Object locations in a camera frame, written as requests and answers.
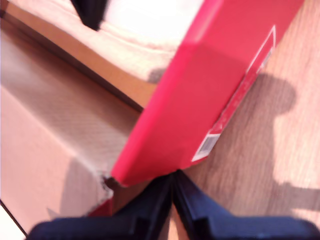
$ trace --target cardboard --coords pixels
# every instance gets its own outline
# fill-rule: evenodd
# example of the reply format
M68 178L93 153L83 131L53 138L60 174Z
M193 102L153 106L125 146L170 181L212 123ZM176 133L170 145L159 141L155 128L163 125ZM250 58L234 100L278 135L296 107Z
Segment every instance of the cardboard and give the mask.
M1 20L1 200L28 232L112 197L139 113Z

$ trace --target red box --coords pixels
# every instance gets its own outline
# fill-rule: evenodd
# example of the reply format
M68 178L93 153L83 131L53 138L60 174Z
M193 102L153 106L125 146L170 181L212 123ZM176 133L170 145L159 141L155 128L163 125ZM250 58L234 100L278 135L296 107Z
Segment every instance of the red box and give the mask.
M302 3L204 1L112 177L130 186L205 159Z

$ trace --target black object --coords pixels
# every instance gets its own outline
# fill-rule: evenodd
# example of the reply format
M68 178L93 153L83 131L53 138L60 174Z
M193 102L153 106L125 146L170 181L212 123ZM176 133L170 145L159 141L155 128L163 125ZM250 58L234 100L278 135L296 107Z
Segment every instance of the black object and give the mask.
M181 170L153 180L114 216L40 223L26 240L156 240L172 199L190 240L320 240L319 230L305 220L231 215Z
M99 30L107 0L71 0L71 2L82 23L93 30Z

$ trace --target wooden floor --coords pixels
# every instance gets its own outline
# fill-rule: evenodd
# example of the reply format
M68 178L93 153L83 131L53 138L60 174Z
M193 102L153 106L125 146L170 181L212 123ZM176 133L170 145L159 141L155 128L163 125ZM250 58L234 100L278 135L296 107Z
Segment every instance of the wooden floor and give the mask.
M185 172L235 215L320 228L320 0L305 2L209 158ZM116 189L115 208L144 185ZM188 239L175 211L167 235Z

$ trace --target white sticker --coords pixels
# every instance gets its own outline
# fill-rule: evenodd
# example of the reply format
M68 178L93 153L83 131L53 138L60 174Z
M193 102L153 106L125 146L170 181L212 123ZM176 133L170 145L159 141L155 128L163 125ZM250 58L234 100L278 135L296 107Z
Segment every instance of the white sticker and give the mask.
M214 148L220 135L221 134L207 134L202 143L200 144L200 147L196 151L196 154L194 155L192 162L208 156L211 150Z

